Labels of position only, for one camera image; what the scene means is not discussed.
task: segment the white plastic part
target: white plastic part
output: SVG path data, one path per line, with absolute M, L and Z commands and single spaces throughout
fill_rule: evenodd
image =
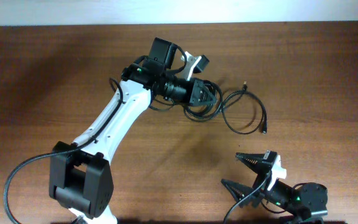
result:
M 103 153 L 103 159 L 109 161 L 110 164 L 119 143 L 128 132 L 128 129 L 136 118 L 149 107 L 151 102 L 151 92 L 143 88 L 142 84 L 128 80 L 121 81 L 120 86 L 124 94 L 124 103 L 121 104 L 112 120 L 96 138 L 97 141 L 82 149 L 82 151 L 92 155 L 98 152 Z M 98 118 L 74 142 L 78 145 L 84 144 L 94 135 L 115 109 L 119 98 L 119 91 L 117 90 Z
M 272 167 L 272 181 L 267 186 L 267 190 L 271 190 L 278 178 L 285 179 L 287 177 L 287 170 L 281 167 L 281 157 L 277 155 Z
M 181 77 L 186 78 L 186 80 L 190 80 L 191 76 L 193 75 L 193 70 L 197 66 L 198 62 L 201 60 L 201 56 L 194 57 L 189 52 L 185 52 L 187 57 L 187 63 L 185 68 L 181 71 Z M 182 61 L 185 61 L 185 57 L 182 55 L 180 57 Z
M 93 219 L 87 218 L 84 213 L 75 210 L 74 208 L 69 208 L 69 211 L 74 213 L 77 217 L 82 216 L 87 224 L 117 224 L 117 218 L 111 213 L 109 205 L 98 218 Z

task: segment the brown tabletop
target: brown tabletop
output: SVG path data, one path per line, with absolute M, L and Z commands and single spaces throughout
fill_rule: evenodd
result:
M 234 134 L 221 115 L 191 122 L 180 106 L 145 111 L 112 160 L 115 216 L 220 221 L 234 203 L 220 180 L 255 179 L 235 153 L 269 149 L 281 155 L 288 185 L 328 188 L 326 220 L 358 223 L 358 22 L 0 27 L 0 223 L 9 223 L 2 190 L 10 171 L 80 135 L 113 95 L 108 78 L 148 54 L 154 37 L 205 54 L 211 62 L 195 76 L 218 83 L 225 96 L 247 81 L 265 104 L 268 133 Z M 250 99 L 227 111 L 235 128 L 254 117 L 253 105 L 258 120 Z M 9 200 L 22 223 L 73 219 L 49 198 L 48 172 L 44 159 L 12 181 Z M 277 215 L 262 207 L 231 215 L 267 217 Z

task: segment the table surface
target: table surface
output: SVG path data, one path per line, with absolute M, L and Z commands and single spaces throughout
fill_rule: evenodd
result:
M 0 27 L 0 223 L 9 223 L 2 189 L 10 171 L 81 134 L 113 95 L 108 78 L 148 54 L 154 37 L 207 55 L 207 69 L 196 76 L 218 83 L 225 96 L 247 81 L 265 104 L 268 133 L 234 134 L 221 115 L 194 123 L 180 106 L 145 111 L 111 164 L 113 214 L 222 220 L 234 200 L 220 180 L 255 179 L 235 153 L 269 149 L 281 155 L 288 185 L 328 188 L 325 219 L 358 223 L 358 22 Z M 259 108 L 245 99 L 227 117 L 240 128 L 255 111 L 258 119 Z M 9 201 L 21 222 L 73 219 L 49 198 L 48 172 L 44 159 L 12 181 Z M 231 218 L 274 216 L 259 207 Z

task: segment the wooden table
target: wooden table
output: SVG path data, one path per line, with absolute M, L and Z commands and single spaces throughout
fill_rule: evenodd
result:
M 327 220 L 358 223 L 358 22 L 0 27 L 0 223 L 9 223 L 2 188 L 10 171 L 81 134 L 113 95 L 108 78 L 120 78 L 124 67 L 148 54 L 154 37 L 207 55 L 210 64 L 196 76 L 223 91 L 247 81 L 266 106 L 268 133 L 234 134 L 221 115 L 194 123 L 179 106 L 147 110 L 112 161 L 113 214 L 220 221 L 234 203 L 220 180 L 252 185 L 255 179 L 235 153 L 269 149 L 281 154 L 288 185 L 328 188 Z M 227 111 L 236 128 L 253 115 L 251 100 Z M 12 181 L 10 204 L 21 222 L 73 219 L 49 198 L 48 172 L 44 159 Z M 262 207 L 231 215 L 261 217 L 274 215 Z

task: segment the white wall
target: white wall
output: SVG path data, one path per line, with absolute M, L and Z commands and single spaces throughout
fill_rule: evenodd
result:
M 358 0 L 0 0 L 0 26 L 353 20 Z

